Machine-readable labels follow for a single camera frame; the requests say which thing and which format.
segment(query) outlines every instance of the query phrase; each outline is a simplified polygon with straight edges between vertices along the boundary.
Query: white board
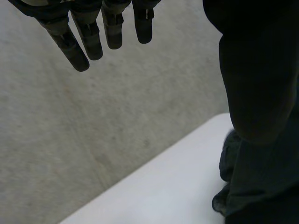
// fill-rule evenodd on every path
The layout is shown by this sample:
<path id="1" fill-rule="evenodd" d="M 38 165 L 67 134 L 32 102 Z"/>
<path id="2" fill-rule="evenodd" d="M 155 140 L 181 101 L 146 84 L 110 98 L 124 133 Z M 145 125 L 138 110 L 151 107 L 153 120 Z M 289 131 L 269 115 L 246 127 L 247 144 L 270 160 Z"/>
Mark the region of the white board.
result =
<path id="1" fill-rule="evenodd" d="M 98 196 L 61 224 L 221 224 L 212 198 L 223 187 L 222 144 L 232 128 L 218 115 Z"/>

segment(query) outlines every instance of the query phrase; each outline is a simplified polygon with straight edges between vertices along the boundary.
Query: dark cloth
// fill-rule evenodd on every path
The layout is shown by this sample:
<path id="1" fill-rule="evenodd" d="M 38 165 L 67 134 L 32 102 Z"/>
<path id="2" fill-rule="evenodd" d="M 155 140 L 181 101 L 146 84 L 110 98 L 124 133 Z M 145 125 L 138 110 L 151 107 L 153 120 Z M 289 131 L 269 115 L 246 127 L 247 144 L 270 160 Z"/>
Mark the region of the dark cloth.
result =
<path id="1" fill-rule="evenodd" d="M 204 0 L 222 33 L 220 68 L 238 134 L 267 145 L 284 129 L 296 98 L 299 1 Z"/>
<path id="2" fill-rule="evenodd" d="M 223 33 L 220 67 L 240 136 L 224 144 L 227 184 L 213 208 L 226 224 L 299 223 L 299 1 L 204 0 L 204 8 Z"/>
<path id="3" fill-rule="evenodd" d="M 299 223 L 299 98 L 271 145 L 250 144 L 232 131 L 219 169 L 227 184 L 212 206 L 226 224 Z"/>

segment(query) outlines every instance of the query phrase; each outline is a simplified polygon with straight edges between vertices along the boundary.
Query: gray carpet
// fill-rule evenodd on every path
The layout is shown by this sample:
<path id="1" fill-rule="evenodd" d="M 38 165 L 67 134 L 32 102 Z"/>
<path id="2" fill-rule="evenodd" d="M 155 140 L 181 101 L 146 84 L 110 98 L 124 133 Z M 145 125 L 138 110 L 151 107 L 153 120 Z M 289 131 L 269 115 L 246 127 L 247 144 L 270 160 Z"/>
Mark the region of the gray carpet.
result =
<path id="1" fill-rule="evenodd" d="M 1 2 L 0 224 L 57 224 L 228 111 L 221 35 L 201 1 L 184 2 L 156 7 L 148 45 L 128 7 L 119 50 L 107 47 L 99 16 L 104 56 L 84 73 L 34 19 Z"/>

